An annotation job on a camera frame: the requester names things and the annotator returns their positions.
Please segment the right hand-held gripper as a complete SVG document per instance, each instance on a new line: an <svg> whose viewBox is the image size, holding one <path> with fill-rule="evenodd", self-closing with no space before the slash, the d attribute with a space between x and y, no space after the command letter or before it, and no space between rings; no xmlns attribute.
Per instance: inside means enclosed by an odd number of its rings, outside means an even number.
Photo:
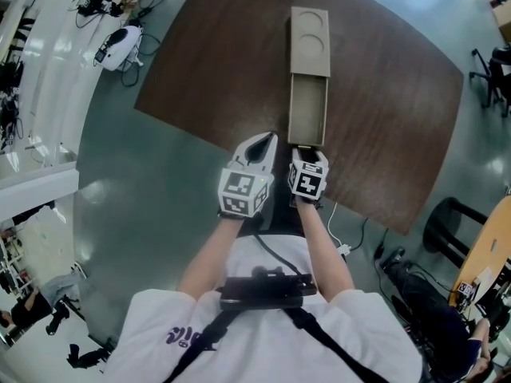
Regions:
<svg viewBox="0 0 511 383"><path fill-rule="evenodd" d="M293 147L291 151L292 162L287 177L291 193L311 203L318 202L322 197L327 186L329 171L329 162L325 155L322 152L316 152L315 155L317 158L315 164L304 162L300 149Z"/></svg>

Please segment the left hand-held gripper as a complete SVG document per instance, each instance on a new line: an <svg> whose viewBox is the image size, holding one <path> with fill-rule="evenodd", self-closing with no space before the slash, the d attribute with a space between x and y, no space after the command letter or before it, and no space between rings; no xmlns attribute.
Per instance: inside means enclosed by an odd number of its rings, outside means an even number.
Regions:
<svg viewBox="0 0 511 383"><path fill-rule="evenodd" d="M233 160L220 176L217 195L222 213L251 218L261 211L275 179L278 143L275 132L263 132L236 148Z"/></svg>

